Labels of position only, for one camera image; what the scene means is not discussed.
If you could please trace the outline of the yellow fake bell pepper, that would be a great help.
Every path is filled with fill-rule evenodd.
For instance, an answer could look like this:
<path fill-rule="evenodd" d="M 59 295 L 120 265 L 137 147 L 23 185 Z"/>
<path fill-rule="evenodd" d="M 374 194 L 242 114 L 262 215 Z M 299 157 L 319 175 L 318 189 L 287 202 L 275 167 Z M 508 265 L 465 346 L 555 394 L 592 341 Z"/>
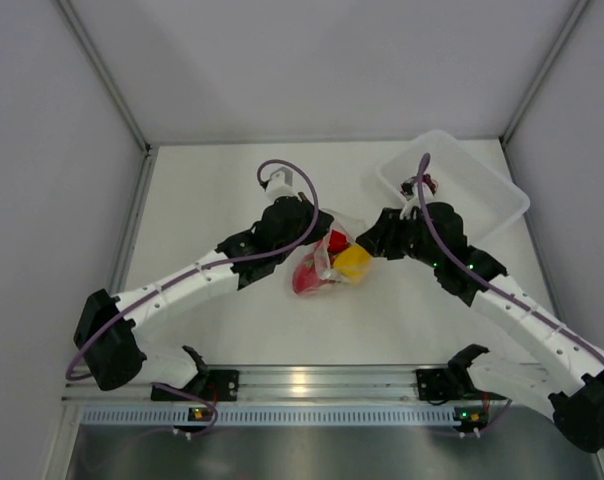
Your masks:
<path fill-rule="evenodd" d="M 363 247 L 353 244 L 335 257 L 333 269 L 344 277 L 347 283 L 359 284 L 370 271 L 372 259 Z"/>

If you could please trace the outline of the purple fake grapes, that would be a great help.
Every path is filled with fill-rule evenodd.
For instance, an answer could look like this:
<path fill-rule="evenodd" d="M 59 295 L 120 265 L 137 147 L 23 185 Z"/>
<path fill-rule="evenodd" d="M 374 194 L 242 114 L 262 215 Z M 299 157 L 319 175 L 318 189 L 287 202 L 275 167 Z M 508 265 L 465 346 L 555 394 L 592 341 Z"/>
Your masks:
<path fill-rule="evenodd" d="M 438 191 L 437 181 L 428 173 L 422 177 L 422 183 L 428 188 L 432 195 Z M 406 199 L 410 199 L 417 195 L 416 193 L 417 177 L 413 176 L 401 183 L 400 192 Z"/>

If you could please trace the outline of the clear zip top bag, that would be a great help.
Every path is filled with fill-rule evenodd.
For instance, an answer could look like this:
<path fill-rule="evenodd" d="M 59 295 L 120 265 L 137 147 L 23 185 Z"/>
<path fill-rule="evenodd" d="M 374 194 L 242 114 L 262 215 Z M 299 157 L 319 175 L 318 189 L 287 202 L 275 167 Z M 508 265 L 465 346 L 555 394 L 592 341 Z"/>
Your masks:
<path fill-rule="evenodd" d="M 329 287 L 328 289 L 323 289 L 320 292 L 355 287 L 362 283 L 363 280 L 369 275 L 371 271 L 372 260 L 370 264 L 370 271 L 359 284 L 353 285 L 347 283 L 345 281 L 345 278 L 333 269 L 333 261 L 337 255 L 330 255 L 327 252 L 328 239 L 329 234 L 332 230 L 338 230 L 347 235 L 347 237 L 349 238 L 350 246 L 356 244 L 355 239 L 359 234 L 363 233 L 366 230 L 366 223 L 363 219 L 351 217 L 338 211 L 326 210 L 326 212 L 334 216 L 334 222 L 332 223 L 329 232 L 321 240 L 313 243 L 307 253 L 312 253 L 314 255 L 316 271 L 319 277 L 325 280 L 329 280 L 333 283 L 331 287 Z"/>

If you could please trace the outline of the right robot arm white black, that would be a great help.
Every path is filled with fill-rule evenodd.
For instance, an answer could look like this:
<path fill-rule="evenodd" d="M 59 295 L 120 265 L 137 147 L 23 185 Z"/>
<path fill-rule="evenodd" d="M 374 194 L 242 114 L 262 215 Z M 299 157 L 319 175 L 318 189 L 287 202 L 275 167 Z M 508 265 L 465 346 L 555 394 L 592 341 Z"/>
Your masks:
<path fill-rule="evenodd" d="M 490 320 L 537 362 L 520 364 L 470 345 L 448 362 L 453 392 L 497 394 L 550 420 L 578 449 L 604 450 L 604 350 L 548 313 L 493 256 L 470 245 L 451 205 L 429 203 L 408 216 L 385 208 L 356 242 L 373 257 L 409 257 L 432 268 L 444 291 Z"/>

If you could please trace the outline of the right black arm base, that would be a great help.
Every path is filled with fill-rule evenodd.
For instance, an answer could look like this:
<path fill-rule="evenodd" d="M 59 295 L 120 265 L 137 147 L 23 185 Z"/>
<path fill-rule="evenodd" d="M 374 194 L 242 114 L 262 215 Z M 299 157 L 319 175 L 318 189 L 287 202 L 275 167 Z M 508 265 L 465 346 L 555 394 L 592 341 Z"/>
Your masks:
<path fill-rule="evenodd" d="M 459 379 L 448 368 L 425 368 L 415 371 L 418 397 L 431 404 L 461 398 Z"/>

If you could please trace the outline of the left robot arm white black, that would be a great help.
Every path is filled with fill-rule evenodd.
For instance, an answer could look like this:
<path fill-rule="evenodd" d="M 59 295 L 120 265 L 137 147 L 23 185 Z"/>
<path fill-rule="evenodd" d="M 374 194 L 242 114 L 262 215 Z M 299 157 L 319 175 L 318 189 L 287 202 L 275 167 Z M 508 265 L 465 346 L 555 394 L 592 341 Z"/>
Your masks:
<path fill-rule="evenodd" d="M 321 240 L 333 221 L 308 200 L 280 197 L 249 229 L 193 264 L 135 290 L 92 293 L 73 337 L 88 377 L 102 391 L 164 383 L 186 399 L 201 397 L 208 386 L 202 357 L 187 345 L 154 346 L 155 333 L 198 305 L 271 275 L 294 249 Z"/>

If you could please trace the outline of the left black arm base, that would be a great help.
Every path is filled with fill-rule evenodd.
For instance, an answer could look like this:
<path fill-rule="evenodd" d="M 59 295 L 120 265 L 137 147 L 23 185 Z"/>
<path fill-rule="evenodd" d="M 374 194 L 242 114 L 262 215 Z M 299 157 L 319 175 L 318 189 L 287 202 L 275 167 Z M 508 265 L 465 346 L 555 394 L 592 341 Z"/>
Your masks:
<path fill-rule="evenodd" d="M 212 369 L 199 372 L 185 387 L 159 388 L 153 386 L 151 400 L 158 402 L 186 401 L 197 397 L 207 402 L 235 402 L 239 390 L 239 371 L 232 369 Z"/>

